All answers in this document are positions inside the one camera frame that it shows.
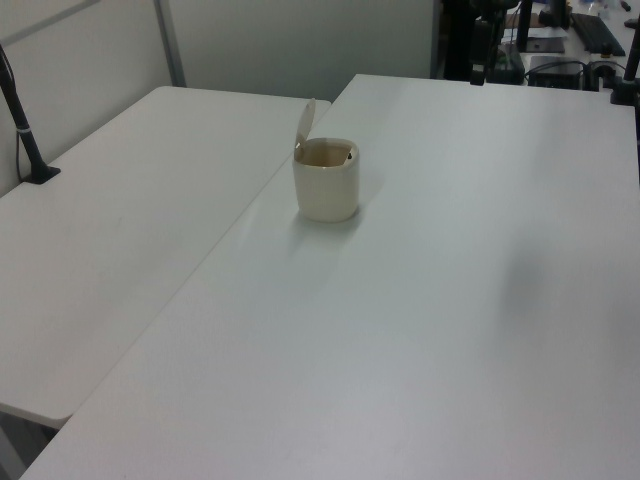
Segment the Franka gripper body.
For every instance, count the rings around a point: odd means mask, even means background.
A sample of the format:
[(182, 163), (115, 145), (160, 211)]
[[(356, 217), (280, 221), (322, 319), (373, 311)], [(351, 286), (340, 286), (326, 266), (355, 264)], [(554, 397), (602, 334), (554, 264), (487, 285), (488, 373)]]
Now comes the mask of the Franka gripper body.
[(471, 37), (471, 63), (487, 64), (495, 43), (495, 24), (476, 19)]

